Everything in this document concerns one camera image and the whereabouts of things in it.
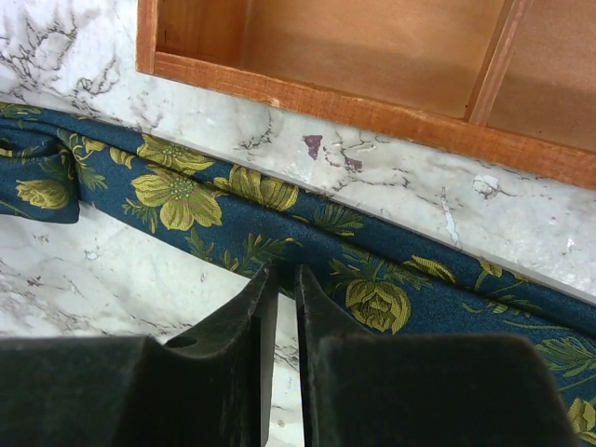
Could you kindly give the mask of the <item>navy yellow floral tie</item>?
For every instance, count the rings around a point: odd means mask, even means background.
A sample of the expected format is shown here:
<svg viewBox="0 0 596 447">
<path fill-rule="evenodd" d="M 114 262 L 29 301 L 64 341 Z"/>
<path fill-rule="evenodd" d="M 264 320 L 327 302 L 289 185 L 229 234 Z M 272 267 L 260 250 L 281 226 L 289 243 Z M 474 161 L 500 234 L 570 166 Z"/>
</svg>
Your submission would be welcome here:
<svg viewBox="0 0 596 447">
<path fill-rule="evenodd" d="M 74 224 L 84 205 L 232 273 L 307 264 L 383 335 L 508 332 L 543 356 L 583 446 L 595 442 L 595 309 L 497 264 L 292 183 L 150 135 L 1 106 L 1 211 Z"/>
</svg>

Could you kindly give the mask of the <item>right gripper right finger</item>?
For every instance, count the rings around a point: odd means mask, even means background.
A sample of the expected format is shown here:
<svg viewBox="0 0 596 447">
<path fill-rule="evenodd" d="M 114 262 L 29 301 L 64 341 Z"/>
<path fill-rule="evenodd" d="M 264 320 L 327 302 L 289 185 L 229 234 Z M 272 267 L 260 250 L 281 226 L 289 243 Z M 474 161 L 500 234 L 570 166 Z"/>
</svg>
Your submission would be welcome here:
<svg viewBox="0 0 596 447">
<path fill-rule="evenodd" d="M 294 293 L 306 445 L 576 445 L 554 380 L 526 339 L 373 334 L 305 265 Z"/>
</svg>

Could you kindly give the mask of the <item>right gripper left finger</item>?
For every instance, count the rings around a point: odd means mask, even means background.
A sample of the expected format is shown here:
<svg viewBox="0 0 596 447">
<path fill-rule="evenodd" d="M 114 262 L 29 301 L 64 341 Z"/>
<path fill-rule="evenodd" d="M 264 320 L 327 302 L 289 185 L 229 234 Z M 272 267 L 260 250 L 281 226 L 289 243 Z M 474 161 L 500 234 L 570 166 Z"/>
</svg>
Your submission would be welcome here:
<svg viewBox="0 0 596 447">
<path fill-rule="evenodd" d="M 6 338 L 5 446 L 263 446 L 278 273 L 159 343 L 150 336 Z"/>
</svg>

